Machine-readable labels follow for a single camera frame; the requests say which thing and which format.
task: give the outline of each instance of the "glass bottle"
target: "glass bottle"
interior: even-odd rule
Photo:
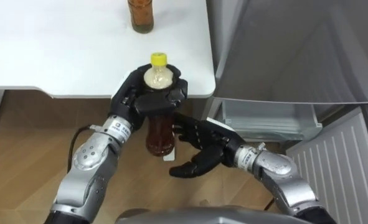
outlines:
[[[144,74],[144,82],[150,91],[161,91],[172,85],[172,71],[166,67],[167,55],[153,53],[151,56],[152,68]],[[172,114],[149,117],[146,148],[154,156],[166,156],[174,149],[174,134]]]
[[[136,32],[147,34],[153,29],[152,0],[128,0],[131,24]]]

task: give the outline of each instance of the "gray panel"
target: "gray panel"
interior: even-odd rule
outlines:
[[[368,132],[360,109],[287,154],[339,223],[368,223]]]
[[[368,102],[368,0],[245,4],[216,97]]]

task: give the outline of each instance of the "refrigerator drawer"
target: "refrigerator drawer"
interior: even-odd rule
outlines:
[[[322,130],[313,105],[224,100],[215,119],[247,141],[310,140]]]

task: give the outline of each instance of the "bottle cap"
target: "bottle cap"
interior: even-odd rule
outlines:
[[[155,66],[166,66],[167,55],[165,53],[153,53],[151,56],[151,64]]]

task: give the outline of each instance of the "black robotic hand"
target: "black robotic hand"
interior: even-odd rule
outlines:
[[[198,121],[179,113],[174,114],[174,132],[179,140],[188,142],[200,152],[191,161],[170,168],[170,175],[193,178],[206,174],[218,164],[234,166],[236,150],[245,141],[235,132],[210,121]]]
[[[173,73],[172,85],[162,90],[150,90],[144,74],[152,65],[143,65],[132,71],[118,92],[113,96],[109,116],[117,115],[138,130],[146,116],[172,113],[187,98],[188,83],[180,79],[181,72],[167,65]]]

